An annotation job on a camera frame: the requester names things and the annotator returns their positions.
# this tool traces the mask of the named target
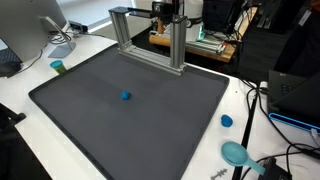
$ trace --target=computer monitor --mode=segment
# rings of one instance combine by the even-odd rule
[[[203,0],[202,21],[205,30],[234,33],[234,27],[247,0]]]
[[[45,17],[59,27],[67,24],[55,0],[1,0],[0,39],[23,62],[32,59],[56,35],[50,32],[57,32]]]

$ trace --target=blue bottle cap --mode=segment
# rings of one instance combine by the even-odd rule
[[[122,100],[128,100],[130,98],[130,93],[127,91],[122,91],[121,93],[121,99]]]
[[[62,65],[62,61],[61,61],[61,60],[53,61],[53,62],[50,64],[50,66],[51,66],[52,68],[57,68],[57,67],[59,67],[59,66],[61,66],[61,65]]]
[[[233,120],[228,115],[223,115],[221,117],[221,124],[223,127],[230,127],[233,124]]]

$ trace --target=monitor stand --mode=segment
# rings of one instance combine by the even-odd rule
[[[63,39],[67,42],[67,44],[60,45],[56,47],[52,53],[48,56],[49,58],[65,58],[67,57],[76,47],[75,42],[71,42],[65,33],[62,31],[62,29],[50,18],[50,17],[45,17],[45,21],[47,21],[49,24],[51,24],[57,31],[58,34],[61,34]]]

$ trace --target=blue spoon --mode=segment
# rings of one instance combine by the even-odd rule
[[[247,150],[238,143],[226,142],[221,147],[222,158],[232,166],[247,165],[251,169],[263,175],[265,168],[254,162],[248,155]]]

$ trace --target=electronics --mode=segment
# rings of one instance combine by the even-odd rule
[[[202,20],[205,30],[232,34],[244,0],[204,0]]]
[[[320,72],[311,78],[269,71],[268,111],[272,120],[320,130]]]
[[[173,4],[165,2],[152,2],[152,15],[159,17],[162,21],[170,22],[174,14]]]
[[[276,164],[277,160],[270,157],[264,161],[263,167],[266,169],[263,175],[259,175],[258,180],[290,180],[292,176]]]
[[[47,25],[45,17],[59,27],[67,24],[54,0],[0,1],[0,38],[23,62],[37,56],[56,35],[56,28]]]
[[[73,31],[79,32],[81,34],[88,32],[88,26],[82,25],[81,23],[69,20],[69,24]]]

